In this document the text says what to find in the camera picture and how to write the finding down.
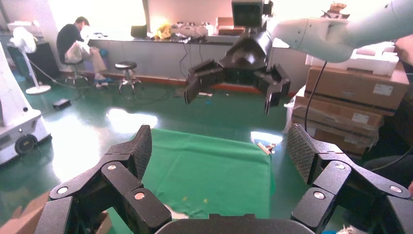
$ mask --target wheel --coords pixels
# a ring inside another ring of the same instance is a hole
[[[38,140],[34,135],[25,135],[16,140],[15,150],[21,155],[28,153],[36,146]]]

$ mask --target label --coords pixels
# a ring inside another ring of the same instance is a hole
[[[310,137],[314,137],[314,135],[316,134],[316,128],[307,127],[307,134],[310,135]]]
[[[369,121],[369,117],[367,115],[354,113],[353,118],[351,120],[357,123],[367,124],[367,122]]]
[[[350,143],[350,144],[353,144],[353,145],[358,144],[358,142],[356,140],[354,140],[352,138],[347,138],[347,137],[344,139],[344,142],[347,142],[347,143]]]
[[[373,93],[390,96],[392,94],[392,91],[393,91],[393,86],[391,85],[376,84],[375,89],[373,90]]]

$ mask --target cardboard box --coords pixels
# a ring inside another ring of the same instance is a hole
[[[304,118],[296,115],[294,113],[295,111],[296,110],[293,111],[291,122],[299,123],[304,126]],[[314,133],[309,131],[308,130],[309,128],[320,129],[325,132],[329,132],[334,135],[341,136],[343,137],[345,142],[351,143],[353,145],[357,145],[358,147],[371,147],[375,145],[376,142],[378,141],[378,131],[371,131],[372,132],[371,135],[368,136],[368,135],[363,135],[363,134],[359,134],[353,131],[339,128],[334,124],[328,124],[325,121],[319,121],[318,119],[317,120],[312,120],[310,118],[307,119],[307,132],[309,133],[309,135],[313,136]]]
[[[302,119],[292,118],[292,123],[299,123],[304,125]],[[307,122],[307,132],[308,134],[316,140],[328,142],[337,145],[343,152],[347,154],[347,156],[361,158],[368,147],[359,146],[354,144],[353,140],[349,140],[345,136],[340,136],[337,134],[333,134],[328,131],[324,131],[318,128],[317,125],[312,124],[311,122]]]
[[[304,90],[305,86],[296,94],[295,106],[306,109],[309,98],[304,97]],[[378,129],[383,120],[383,115],[380,114],[313,99],[310,103],[309,114],[317,113],[329,116],[335,122],[370,130]]]
[[[98,222],[100,222],[99,228],[95,231],[95,234],[106,234],[112,227],[111,218],[108,212],[104,211],[99,215]]]
[[[396,51],[399,53],[400,60],[413,65],[413,35],[398,39]]]
[[[357,145],[347,142],[343,136],[335,135],[321,129],[315,129],[313,138],[335,144],[343,152],[347,153],[348,156],[356,156],[356,158],[360,158],[367,149],[367,147],[358,147]]]
[[[310,97],[320,71],[320,67],[310,68],[305,97]],[[391,77],[325,68],[313,99],[393,116],[408,88],[401,62]]]
[[[34,234],[38,221],[40,220],[43,208],[49,200],[49,193],[46,192],[41,196],[33,199],[24,209],[19,206],[12,217],[1,228],[0,234]],[[96,234],[107,234],[112,227],[109,214],[102,212],[98,218],[100,226],[96,229]]]
[[[217,18],[217,32],[222,36],[239,36],[244,33],[244,27],[234,27],[234,19],[232,17]]]
[[[32,200],[22,211],[18,207],[12,217],[0,228],[0,234],[33,234],[46,202],[49,200],[49,193],[46,192]]]

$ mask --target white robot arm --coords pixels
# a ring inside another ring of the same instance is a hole
[[[271,39],[327,62],[344,62],[354,49],[413,34],[413,1],[392,0],[356,21],[306,18],[267,22]]]

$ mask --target stool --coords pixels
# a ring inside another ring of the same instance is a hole
[[[122,86],[124,85],[131,85],[132,86],[132,92],[135,93],[135,83],[140,81],[139,78],[132,79],[131,75],[129,74],[129,70],[135,72],[133,69],[136,68],[136,62],[119,62],[115,64],[115,68],[119,71],[124,71],[125,72],[125,77],[122,79],[122,81],[119,84],[119,93],[122,93]]]
[[[74,76],[73,77],[67,77],[65,79],[65,82],[67,82],[68,79],[72,79],[73,80],[73,84],[75,84],[77,79],[85,79],[86,81],[88,81],[88,79],[86,77],[84,77],[83,75],[79,74],[79,72],[77,71],[76,65],[79,65],[83,63],[83,59],[77,63],[67,63],[67,62],[63,62],[63,64],[70,66],[73,71],[74,71]]]

